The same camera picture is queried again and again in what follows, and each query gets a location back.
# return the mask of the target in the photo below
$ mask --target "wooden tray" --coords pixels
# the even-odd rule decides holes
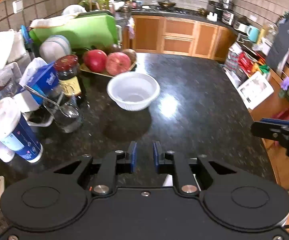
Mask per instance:
[[[135,61],[130,66],[128,71],[132,71],[136,67],[136,63],[137,63],[137,61]],[[94,73],[94,74],[101,75],[101,76],[106,76],[106,77],[114,77],[114,76],[110,75],[106,70],[102,71],[101,73],[93,72],[90,69],[88,69],[88,67],[84,63],[82,63],[79,68],[80,68],[80,70],[85,71],[85,72]]]

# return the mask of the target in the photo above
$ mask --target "blue box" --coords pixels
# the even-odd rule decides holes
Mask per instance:
[[[46,96],[52,88],[59,84],[57,72],[53,65],[54,62],[39,68],[37,72],[29,79],[27,85],[43,96]],[[38,104],[42,104],[42,98],[33,94],[32,96]]]

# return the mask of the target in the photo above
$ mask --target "red bag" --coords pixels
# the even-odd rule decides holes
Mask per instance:
[[[246,56],[245,52],[240,53],[238,64],[247,74],[252,73],[253,61]]]

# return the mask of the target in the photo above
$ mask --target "green cutting board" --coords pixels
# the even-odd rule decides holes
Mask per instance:
[[[34,28],[29,32],[30,38],[38,46],[52,35],[65,36],[72,49],[91,46],[102,49],[118,43],[116,21],[110,15],[75,18],[63,26]]]

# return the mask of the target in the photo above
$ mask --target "metal spoon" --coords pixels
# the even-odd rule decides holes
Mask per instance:
[[[63,113],[65,116],[68,116],[70,118],[76,118],[79,116],[79,113],[77,111],[77,109],[75,109],[72,106],[69,106],[67,104],[64,104],[63,106],[58,105],[56,102],[52,101],[51,99],[43,96],[42,94],[40,94],[39,92],[37,92],[36,90],[32,89],[31,87],[24,85],[24,88],[27,89],[30,93],[45,99],[46,101],[54,104],[56,107],[58,107],[61,111],[61,113]]]

